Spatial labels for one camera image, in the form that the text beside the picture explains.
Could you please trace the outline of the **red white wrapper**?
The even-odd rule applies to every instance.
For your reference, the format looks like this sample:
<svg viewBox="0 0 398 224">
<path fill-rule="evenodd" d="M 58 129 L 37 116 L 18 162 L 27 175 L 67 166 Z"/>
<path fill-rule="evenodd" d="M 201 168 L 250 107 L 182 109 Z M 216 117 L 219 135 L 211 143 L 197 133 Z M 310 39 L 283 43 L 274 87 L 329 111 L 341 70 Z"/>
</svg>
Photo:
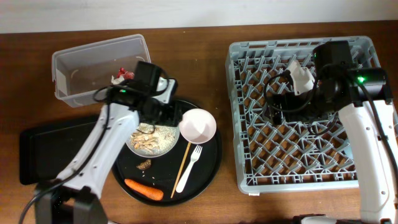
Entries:
<svg viewBox="0 0 398 224">
<path fill-rule="evenodd" d="M 116 75 L 116 78 L 111 77 L 111 83 L 113 85 L 117 85 L 122 83 L 125 80 L 133 80 L 135 74 L 133 72 L 126 71 L 124 68 L 120 68 L 118 71 L 118 74 Z"/>
</svg>

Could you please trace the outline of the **pink bowl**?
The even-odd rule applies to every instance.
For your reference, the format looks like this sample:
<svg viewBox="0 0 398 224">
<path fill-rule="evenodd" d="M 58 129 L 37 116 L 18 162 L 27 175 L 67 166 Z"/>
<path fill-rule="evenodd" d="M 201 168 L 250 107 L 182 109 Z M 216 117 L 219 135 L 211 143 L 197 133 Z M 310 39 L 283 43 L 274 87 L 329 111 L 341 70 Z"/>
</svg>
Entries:
<svg viewBox="0 0 398 224">
<path fill-rule="evenodd" d="M 216 121 L 211 113 L 195 108 L 186 111 L 178 125 L 180 134 L 190 143 L 203 144 L 216 133 Z"/>
</svg>

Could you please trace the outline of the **white plastic fork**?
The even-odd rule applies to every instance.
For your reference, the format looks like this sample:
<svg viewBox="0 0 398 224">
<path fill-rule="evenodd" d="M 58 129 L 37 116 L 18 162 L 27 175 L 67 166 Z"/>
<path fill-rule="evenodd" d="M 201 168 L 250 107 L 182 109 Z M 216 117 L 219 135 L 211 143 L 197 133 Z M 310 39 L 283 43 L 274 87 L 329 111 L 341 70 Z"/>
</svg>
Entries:
<svg viewBox="0 0 398 224">
<path fill-rule="evenodd" d="M 190 157 L 190 162 L 187 166 L 187 168 L 185 169 L 182 177 L 180 178 L 178 184 L 177 184 L 177 188 L 176 188 L 176 192 L 177 193 L 181 193 L 183 192 L 185 185 L 187 183 L 187 180 L 189 178 L 189 175 L 191 173 L 191 170 L 193 168 L 194 163 L 196 163 L 197 160 L 199 160 L 201 152 L 202 152 L 203 147 L 202 146 L 196 146 L 194 151 L 191 154 Z"/>
</svg>

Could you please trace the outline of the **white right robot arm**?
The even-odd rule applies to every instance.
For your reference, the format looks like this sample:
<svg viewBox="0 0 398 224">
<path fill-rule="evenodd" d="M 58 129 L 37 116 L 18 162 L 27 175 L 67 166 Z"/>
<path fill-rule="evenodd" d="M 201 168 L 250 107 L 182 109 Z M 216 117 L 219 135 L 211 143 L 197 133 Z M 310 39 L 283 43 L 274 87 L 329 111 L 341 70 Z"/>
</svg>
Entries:
<svg viewBox="0 0 398 224">
<path fill-rule="evenodd" d="M 348 41 L 315 47 L 316 75 L 288 68 L 281 76 L 293 92 L 263 90 L 271 118 L 313 123 L 334 113 L 347 134 L 361 194 L 363 223 L 397 223 L 397 140 L 389 79 L 380 67 L 359 68 Z"/>
</svg>

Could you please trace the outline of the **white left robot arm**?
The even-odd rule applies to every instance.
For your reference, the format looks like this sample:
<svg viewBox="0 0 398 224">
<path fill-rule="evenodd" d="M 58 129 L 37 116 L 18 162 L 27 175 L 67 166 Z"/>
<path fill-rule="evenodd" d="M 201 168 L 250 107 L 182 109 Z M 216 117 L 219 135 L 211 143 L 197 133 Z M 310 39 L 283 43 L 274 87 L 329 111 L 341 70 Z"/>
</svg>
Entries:
<svg viewBox="0 0 398 224">
<path fill-rule="evenodd" d="M 55 180 L 37 184 L 19 222 L 34 207 L 36 223 L 109 223 L 100 198 L 114 162 L 141 122 L 179 124 L 182 112 L 172 101 L 177 88 L 164 69 L 143 61 L 134 78 L 101 88 L 103 107 L 90 135 Z"/>
</svg>

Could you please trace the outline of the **grey dishwasher rack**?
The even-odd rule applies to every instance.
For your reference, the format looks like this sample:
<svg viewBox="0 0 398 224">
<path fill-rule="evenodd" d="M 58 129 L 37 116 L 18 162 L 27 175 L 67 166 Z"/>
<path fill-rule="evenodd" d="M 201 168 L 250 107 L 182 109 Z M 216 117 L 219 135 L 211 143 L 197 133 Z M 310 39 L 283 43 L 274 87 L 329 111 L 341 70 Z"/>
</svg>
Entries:
<svg viewBox="0 0 398 224">
<path fill-rule="evenodd" d="M 293 92 L 281 76 L 293 60 L 316 75 L 313 50 L 330 41 L 348 41 L 359 68 L 380 67 L 366 36 L 235 42 L 229 46 L 226 76 L 234 130 L 238 187 L 271 193 L 359 187 L 345 129 L 334 113 L 313 123 L 271 124 L 264 119 L 263 90 Z"/>
</svg>

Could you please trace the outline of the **grey plate with food scraps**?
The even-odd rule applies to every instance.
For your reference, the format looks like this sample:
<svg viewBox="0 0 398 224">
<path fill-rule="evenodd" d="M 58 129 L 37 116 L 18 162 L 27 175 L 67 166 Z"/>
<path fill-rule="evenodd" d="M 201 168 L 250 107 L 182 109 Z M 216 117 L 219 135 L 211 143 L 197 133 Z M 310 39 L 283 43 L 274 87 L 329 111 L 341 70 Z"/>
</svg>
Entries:
<svg viewBox="0 0 398 224">
<path fill-rule="evenodd" d="M 168 153 L 180 136 L 178 127 L 141 123 L 126 140 L 126 146 L 141 157 L 153 158 Z"/>
</svg>

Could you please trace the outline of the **brown food scrap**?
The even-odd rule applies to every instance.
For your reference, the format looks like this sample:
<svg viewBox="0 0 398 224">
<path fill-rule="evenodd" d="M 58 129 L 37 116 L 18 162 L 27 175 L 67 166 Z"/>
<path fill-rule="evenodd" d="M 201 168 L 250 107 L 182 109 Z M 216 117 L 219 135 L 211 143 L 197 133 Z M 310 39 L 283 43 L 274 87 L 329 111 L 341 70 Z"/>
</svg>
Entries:
<svg viewBox="0 0 398 224">
<path fill-rule="evenodd" d="M 145 160 L 144 162 L 141 162 L 139 165 L 137 165 L 136 167 L 139 170 L 146 170 L 148 168 L 150 168 L 152 165 L 152 161 L 150 159 Z"/>
</svg>

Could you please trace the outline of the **wooden chopstick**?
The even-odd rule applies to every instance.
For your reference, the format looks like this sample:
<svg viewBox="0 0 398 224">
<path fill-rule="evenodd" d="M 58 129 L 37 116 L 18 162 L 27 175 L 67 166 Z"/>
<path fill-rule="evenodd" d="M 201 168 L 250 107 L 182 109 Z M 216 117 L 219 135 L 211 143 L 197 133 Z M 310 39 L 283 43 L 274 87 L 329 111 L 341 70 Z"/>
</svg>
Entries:
<svg viewBox="0 0 398 224">
<path fill-rule="evenodd" d="M 174 194 L 175 194 L 175 191 L 176 191 L 176 188 L 177 188 L 177 184 L 178 184 L 178 182 L 179 182 L 179 180 L 180 180 L 180 176 L 181 176 L 181 173 L 182 173 L 182 170 L 183 170 L 183 167 L 184 167 L 184 163 L 185 163 L 185 160 L 186 160 L 186 158 L 187 158 L 187 155 L 188 155 L 190 146 L 191 146 L 191 142 L 189 141 L 189 142 L 187 143 L 187 147 L 186 147 L 186 150 L 185 150 L 185 152 L 184 152 L 183 159 L 182 159 L 182 161 L 181 161 L 180 168 L 179 168 L 179 170 L 178 170 L 177 177 L 176 177 L 176 179 L 175 179 L 174 187 L 173 187 L 173 189 L 172 189 L 172 193 L 171 193 L 170 198 L 173 198 L 173 197 L 174 197 Z"/>
</svg>

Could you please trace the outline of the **round black tray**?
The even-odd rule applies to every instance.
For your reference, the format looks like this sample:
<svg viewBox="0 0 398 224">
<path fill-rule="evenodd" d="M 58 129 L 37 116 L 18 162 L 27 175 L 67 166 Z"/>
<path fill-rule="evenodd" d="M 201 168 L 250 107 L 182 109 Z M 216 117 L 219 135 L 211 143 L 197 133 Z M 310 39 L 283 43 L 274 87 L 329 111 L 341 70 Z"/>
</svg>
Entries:
<svg viewBox="0 0 398 224">
<path fill-rule="evenodd" d="M 153 158 L 151 166 L 146 170 L 137 168 L 141 162 L 144 162 L 144 158 L 125 145 L 113 165 L 114 177 L 128 195 L 142 203 L 168 207 L 187 202 L 200 195 L 215 178 L 222 158 L 221 134 L 217 131 L 211 140 L 202 144 L 201 156 L 194 164 L 184 190 L 181 193 L 172 194 L 187 144 L 188 142 L 182 136 L 177 137 L 176 145 L 165 155 Z M 151 200 L 136 192 L 125 184 L 126 179 L 163 191 L 162 200 Z"/>
</svg>

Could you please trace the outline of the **clear plastic bin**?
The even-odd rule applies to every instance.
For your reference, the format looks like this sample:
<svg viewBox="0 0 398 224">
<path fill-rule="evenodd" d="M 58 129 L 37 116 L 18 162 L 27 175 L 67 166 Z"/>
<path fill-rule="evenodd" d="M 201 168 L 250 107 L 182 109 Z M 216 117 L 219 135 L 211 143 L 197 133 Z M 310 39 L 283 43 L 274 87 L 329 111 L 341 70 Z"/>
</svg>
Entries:
<svg viewBox="0 0 398 224">
<path fill-rule="evenodd" d="M 60 50 L 52 55 L 55 97 L 72 108 L 93 104 L 96 90 L 111 84 L 120 69 L 133 72 L 150 62 L 143 35 L 129 35 Z"/>
</svg>

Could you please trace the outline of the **orange carrot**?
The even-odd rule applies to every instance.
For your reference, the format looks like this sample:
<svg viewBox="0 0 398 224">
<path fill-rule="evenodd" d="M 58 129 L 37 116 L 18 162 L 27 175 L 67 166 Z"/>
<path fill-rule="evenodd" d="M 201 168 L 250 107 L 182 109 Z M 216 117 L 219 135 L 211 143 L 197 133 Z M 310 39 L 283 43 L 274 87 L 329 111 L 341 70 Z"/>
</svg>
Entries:
<svg viewBox="0 0 398 224">
<path fill-rule="evenodd" d="M 124 183 L 132 190 L 139 192 L 140 194 L 146 196 L 147 198 L 155 201 L 160 201 L 163 199 L 164 193 L 159 189 L 142 185 L 132 179 L 125 179 Z"/>
</svg>

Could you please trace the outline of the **white label sticker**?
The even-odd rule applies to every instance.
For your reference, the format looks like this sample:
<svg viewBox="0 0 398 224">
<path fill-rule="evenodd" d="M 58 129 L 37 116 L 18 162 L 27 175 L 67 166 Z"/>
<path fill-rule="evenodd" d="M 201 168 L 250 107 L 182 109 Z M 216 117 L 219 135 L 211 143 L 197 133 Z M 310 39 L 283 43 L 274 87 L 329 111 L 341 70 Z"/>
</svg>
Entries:
<svg viewBox="0 0 398 224">
<path fill-rule="evenodd" d="M 249 192 L 248 193 L 249 196 L 260 196 L 259 192 Z"/>
</svg>

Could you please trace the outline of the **black rectangular bin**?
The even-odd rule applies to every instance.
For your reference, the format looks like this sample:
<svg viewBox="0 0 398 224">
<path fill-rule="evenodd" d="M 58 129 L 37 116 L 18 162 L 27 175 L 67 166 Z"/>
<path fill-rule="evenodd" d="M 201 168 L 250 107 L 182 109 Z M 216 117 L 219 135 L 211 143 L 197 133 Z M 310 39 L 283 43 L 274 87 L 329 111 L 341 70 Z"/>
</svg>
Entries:
<svg viewBox="0 0 398 224">
<path fill-rule="evenodd" d="M 66 168 L 86 141 L 97 115 L 26 129 L 19 135 L 19 180 L 23 185 L 51 180 Z"/>
</svg>

